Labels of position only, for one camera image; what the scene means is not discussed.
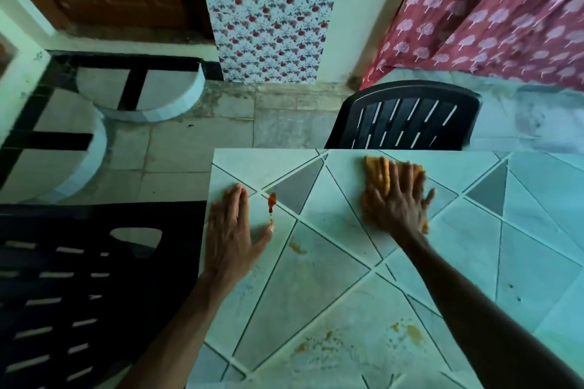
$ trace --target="yellow cloth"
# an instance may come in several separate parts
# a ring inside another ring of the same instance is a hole
[[[377,188],[383,198],[386,198],[390,193],[390,161],[385,157],[371,157],[365,156],[365,172],[367,179],[373,183]],[[398,177],[402,178],[404,173],[405,163],[401,161],[395,162],[398,166]],[[413,166],[413,180],[416,181],[418,175],[424,172],[422,165],[412,165]],[[373,221],[371,215],[373,213],[373,205],[367,200],[367,195],[363,195],[363,200],[361,200],[361,205],[365,216],[369,221]],[[430,230],[428,222],[425,221],[422,225],[422,234],[427,234]]]

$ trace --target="black plastic chair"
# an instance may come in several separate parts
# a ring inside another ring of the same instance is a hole
[[[92,387],[137,360],[197,280],[205,207],[0,206],[0,387]],[[162,238],[136,256],[121,227]]]
[[[343,102],[325,149],[459,151],[470,139],[478,98],[432,81],[375,85]]]

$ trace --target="tree print curtain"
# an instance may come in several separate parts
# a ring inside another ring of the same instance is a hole
[[[404,0],[361,88],[395,67],[584,91],[584,0]]]

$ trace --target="person's left hand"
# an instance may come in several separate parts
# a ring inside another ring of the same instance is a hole
[[[247,189],[241,184],[227,188],[223,200],[214,202],[209,212],[203,274],[227,295],[252,269],[273,232],[274,223],[270,222],[252,243]]]

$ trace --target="white table with geometric pattern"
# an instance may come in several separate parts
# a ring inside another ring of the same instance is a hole
[[[275,191],[276,228],[221,306],[188,387],[245,376],[259,387],[480,387],[411,262],[362,222],[365,155],[422,164],[437,192],[431,245],[584,374],[584,156],[217,149],[209,203],[240,182],[261,228]],[[422,369],[436,380],[414,381]]]

